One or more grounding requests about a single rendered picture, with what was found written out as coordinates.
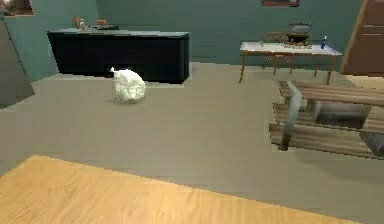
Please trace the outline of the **white garbage bag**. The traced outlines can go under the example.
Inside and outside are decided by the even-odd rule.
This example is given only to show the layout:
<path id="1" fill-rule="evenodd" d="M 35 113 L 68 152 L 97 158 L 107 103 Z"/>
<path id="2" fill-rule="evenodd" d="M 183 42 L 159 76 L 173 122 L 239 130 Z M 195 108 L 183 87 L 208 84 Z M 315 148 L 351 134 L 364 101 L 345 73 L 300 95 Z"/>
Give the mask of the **white garbage bag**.
<path id="1" fill-rule="evenodd" d="M 110 71 L 113 73 L 114 94 L 120 102 L 138 102 L 145 97 L 146 84 L 136 72 L 114 67 Z"/>

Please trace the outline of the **black cabinet with grey top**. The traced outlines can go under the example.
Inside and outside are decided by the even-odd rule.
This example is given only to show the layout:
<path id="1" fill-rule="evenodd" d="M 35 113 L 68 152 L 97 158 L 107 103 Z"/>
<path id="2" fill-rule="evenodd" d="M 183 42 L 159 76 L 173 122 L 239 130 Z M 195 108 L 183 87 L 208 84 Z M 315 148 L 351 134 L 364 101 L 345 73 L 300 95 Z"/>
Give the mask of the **black cabinet with grey top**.
<path id="1" fill-rule="evenodd" d="M 189 77 L 187 32 L 75 28 L 47 33 L 62 74 L 112 76 L 111 69 L 130 69 L 148 82 L 181 84 Z"/>

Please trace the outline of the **brown table with white top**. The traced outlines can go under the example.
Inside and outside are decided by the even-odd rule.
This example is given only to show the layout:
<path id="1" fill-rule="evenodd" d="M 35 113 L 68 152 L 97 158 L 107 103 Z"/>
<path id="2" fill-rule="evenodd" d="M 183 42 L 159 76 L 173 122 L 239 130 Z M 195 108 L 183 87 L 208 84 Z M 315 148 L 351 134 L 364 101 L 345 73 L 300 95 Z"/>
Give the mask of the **brown table with white top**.
<path id="1" fill-rule="evenodd" d="M 342 53 L 330 46 L 321 47 L 319 44 L 309 45 L 308 47 L 289 47 L 283 43 L 265 43 L 265 42 L 242 42 L 240 46 L 242 57 L 241 72 L 239 82 L 242 82 L 245 71 L 245 62 L 248 56 L 277 57 L 281 56 L 292 59 L 294 56 L 326 56 L 330 58 L 326 83 L 329 83 L 334 69 L 336 59 L 342 56 Z"/>

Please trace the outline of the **brown wooden box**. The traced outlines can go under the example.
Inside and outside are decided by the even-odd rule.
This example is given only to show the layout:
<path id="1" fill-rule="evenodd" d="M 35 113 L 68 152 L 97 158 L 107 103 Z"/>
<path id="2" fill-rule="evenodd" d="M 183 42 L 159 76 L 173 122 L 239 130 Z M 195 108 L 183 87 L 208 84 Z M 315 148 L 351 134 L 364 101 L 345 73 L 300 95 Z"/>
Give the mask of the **brown wooden box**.
<path id="1" fill-rule="evenodd" d="M 267 33 L 268 42 L 277 42 L 282 43 L 287 41 L 287 35 L 284 32 L 268 32 Z"/>

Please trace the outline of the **brown loaf on black tray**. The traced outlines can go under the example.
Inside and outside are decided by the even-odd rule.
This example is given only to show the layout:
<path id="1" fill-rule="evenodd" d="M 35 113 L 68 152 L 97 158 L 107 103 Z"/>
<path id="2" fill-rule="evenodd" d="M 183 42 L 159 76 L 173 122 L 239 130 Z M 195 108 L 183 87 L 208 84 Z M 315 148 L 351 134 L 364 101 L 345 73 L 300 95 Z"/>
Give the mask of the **brown loaf on black tray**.
<path id="1" fill-rule="evenodd" d="M 105 19 L 99 19 L 96 21 L 96 24 L 93 25 L 93 28 L 96 30 L 118 30 L 118 25 L 109 24 Z"/>

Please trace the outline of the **dark pot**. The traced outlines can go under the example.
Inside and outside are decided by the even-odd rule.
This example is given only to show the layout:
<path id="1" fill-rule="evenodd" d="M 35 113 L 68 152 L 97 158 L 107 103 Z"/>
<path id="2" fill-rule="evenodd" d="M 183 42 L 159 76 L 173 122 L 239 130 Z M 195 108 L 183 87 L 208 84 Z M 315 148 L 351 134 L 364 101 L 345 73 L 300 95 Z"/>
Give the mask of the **dark pot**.
<path id="1" fill-rule="evenodd" d="M 291 45 L 306 46 L 311 31 L 311 22 L 291 22 L 287 33 L 287 43 Z"/>

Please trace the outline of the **wooden slatted shelf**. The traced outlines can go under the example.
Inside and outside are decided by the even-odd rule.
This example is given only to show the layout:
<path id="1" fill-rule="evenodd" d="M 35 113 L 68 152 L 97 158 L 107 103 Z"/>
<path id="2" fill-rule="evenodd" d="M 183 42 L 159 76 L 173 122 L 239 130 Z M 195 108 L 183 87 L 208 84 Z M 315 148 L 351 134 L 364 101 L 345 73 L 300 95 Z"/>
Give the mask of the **wooden slatted shelf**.
<path id="1" fill-rule="evenodd" d="M 384 160 L 384 90 L 280 81 L 270 141 L 290 147 Z"/>

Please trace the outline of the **grey door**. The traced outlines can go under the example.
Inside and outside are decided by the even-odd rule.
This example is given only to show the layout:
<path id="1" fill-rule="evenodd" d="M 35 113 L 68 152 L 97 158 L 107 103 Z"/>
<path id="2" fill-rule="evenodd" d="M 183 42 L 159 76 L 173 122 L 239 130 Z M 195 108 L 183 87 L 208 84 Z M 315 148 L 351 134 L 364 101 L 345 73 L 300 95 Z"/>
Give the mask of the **grey door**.
<path id="1" fill-rule="evenodd" d="M 14 105 L 34 94 L 4 15 L 0 12 L 0 108 Z"/>

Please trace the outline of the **brown wooden door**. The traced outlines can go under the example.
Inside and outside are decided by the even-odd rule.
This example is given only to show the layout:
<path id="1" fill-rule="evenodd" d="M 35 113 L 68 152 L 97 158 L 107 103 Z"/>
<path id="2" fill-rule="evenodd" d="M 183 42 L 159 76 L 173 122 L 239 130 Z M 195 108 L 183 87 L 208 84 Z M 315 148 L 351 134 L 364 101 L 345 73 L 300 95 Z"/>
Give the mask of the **brown wooden door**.
<path id="1" fill-rule="evenodd" d="M 363 0 L 341 73 L 384 77 L 384 0 Z"/>

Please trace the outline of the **framed picture with red frame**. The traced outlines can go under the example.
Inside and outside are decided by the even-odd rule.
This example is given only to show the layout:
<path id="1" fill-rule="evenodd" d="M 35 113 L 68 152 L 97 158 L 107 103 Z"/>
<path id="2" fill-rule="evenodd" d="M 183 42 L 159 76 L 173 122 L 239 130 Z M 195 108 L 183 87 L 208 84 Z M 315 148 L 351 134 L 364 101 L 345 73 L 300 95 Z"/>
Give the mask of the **framed picture with red frame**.
<path id="1" fill-rule="evenodd" d="M 262 0 L 263 6 L 270 7 L 298 7 L 301 0 Z"/>

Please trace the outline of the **framed picture with brown frame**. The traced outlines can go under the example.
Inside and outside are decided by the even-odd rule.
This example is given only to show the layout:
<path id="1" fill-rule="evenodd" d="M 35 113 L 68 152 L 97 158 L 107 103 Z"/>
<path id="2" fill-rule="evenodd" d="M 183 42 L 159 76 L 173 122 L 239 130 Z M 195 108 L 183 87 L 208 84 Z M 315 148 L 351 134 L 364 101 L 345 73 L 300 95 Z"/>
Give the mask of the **framed picture with brown frame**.
<path id="1" fill-rule="evenodd" d="M 0 0 L 0 12 L 5 16 L 29 16 L 34 14 L 31 0 Z"/>

